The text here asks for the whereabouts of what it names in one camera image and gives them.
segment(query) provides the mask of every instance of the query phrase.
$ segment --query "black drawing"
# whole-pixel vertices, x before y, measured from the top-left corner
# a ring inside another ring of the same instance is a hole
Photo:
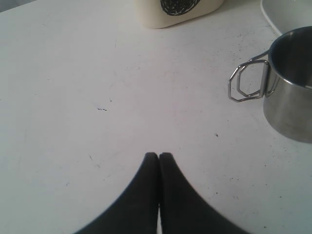
[[[200,0],[160,0],[162,10],[169,16],[181,16],[192,10]]]

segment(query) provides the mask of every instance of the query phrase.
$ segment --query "table surface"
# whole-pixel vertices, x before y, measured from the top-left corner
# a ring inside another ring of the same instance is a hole
[[[272,129],[263,100],[227,97],[277,37],[259,0],[158,30],[131,1],[38,0],[0,13],[0,32],[1,234],[77,231],[150,151],[249,232],[312,230],[312,146]]]

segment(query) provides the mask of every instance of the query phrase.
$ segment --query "white container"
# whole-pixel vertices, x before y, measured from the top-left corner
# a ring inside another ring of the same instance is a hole
[[[224,0],[134,0],[143,24],[164,28],[216,10]]]

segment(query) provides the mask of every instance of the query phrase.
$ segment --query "black object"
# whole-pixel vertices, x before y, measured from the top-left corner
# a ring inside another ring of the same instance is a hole
[[[76,234],[156,234],[158,157],[147,153],[121,196],[103,214]]]
[[[159,157],[163,234],[247,234],[209,206],[191,187],[171,153]]]
[[[171,153],[147,153],[121,196],[76,234],[247,234],[191,187]]]
[[[161,8],[169,16],[181,16],[191,11],[200,0],[160,0]]]

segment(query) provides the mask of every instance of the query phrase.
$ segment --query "stainless steel mug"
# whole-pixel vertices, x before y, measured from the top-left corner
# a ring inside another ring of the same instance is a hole
[[[260,59],[265,55],[268,60]],[[261,86],[246,94],[240,88],[240,77],[255,63],[264,64]],[[232,96],[236,76],[242,99]],[[267,52],[239,65],[229,80],[228,95],[236,102],[264,96],[264,115],[274,129],[291,139],[312,143],[312,26],[283,34]]]

